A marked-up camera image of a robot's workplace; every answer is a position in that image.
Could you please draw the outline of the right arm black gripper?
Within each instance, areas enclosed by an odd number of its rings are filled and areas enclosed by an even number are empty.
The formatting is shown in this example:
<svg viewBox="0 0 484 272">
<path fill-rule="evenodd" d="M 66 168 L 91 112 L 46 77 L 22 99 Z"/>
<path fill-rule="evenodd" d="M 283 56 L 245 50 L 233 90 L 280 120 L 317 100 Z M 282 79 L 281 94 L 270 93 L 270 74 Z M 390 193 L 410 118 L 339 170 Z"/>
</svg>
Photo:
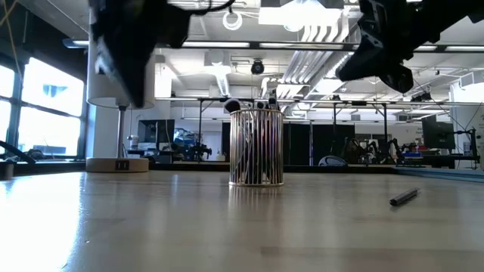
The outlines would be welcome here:
<svg viewBox="0 0 484 272">
<path fill-rule="evenodd" d="M 414 86 L 412 72 L 403 65 L 414 56 L 413 24 L 434 1 L 363 0 L 358 21 L 361 42 L 337 70 L 342 82 L 376 76 L 400 93 Z"/>
</svg>

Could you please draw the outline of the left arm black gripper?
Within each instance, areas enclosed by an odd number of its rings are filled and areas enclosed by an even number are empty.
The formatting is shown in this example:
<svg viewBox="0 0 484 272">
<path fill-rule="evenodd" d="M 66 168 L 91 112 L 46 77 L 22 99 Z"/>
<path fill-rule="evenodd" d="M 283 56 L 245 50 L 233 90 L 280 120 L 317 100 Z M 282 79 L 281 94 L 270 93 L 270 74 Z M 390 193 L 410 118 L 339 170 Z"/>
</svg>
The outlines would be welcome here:
<svg viewBox="0 0 484 272">
<path fill-rule="evenodd" d="M 95 72 L 118 82 L 137 108 L 146 102 L 147 64 L 158 44 L 180 48 L 191 15 L 166 0 L 89 0 L 97 42 Z"/>
</svg>

